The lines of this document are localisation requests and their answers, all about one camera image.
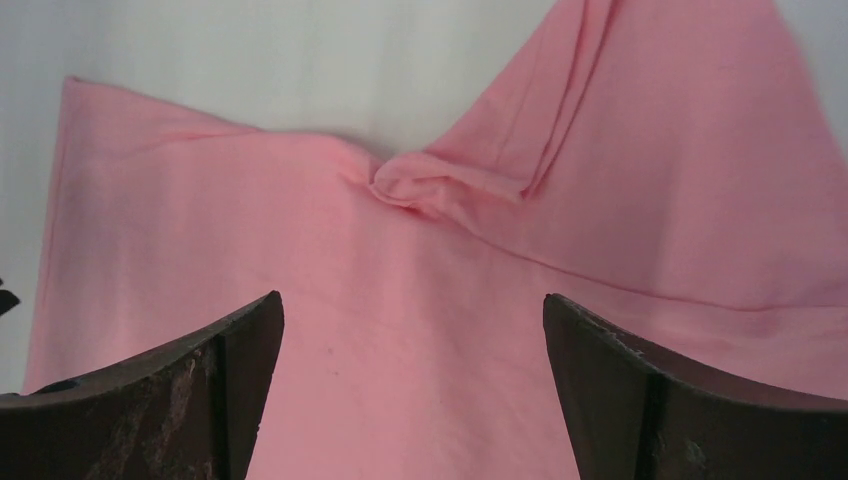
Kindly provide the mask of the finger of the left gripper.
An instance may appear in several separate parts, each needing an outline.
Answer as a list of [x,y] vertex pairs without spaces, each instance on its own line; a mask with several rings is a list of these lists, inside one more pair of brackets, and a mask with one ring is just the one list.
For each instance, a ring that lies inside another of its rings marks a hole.
[[0,316],[6,315],[19,304],[20,298],[5,286],[3,279],[0,279]]

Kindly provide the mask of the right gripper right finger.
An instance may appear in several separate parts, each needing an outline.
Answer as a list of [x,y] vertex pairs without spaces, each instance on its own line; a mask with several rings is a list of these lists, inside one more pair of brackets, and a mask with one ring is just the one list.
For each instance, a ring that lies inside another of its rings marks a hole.
[[581,478],[843,479],[847,404],[705,365],[559,295],[547,353]]

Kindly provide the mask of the pink t-shirt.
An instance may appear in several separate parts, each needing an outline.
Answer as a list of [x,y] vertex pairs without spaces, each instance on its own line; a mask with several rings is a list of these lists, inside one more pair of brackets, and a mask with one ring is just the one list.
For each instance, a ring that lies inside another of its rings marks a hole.
[[271,290],[252,478],[573,479],[550,292],[846,396],[847,166],[771,1],[560,1],[387,161],[68,79],[26,388]]

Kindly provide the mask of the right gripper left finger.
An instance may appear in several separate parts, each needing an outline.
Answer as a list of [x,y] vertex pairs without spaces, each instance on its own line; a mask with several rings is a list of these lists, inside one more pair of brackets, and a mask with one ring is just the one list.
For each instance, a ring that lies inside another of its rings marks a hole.
[[1,398],[1,475],[243,479],[284,332],[272,291],[108,367]]

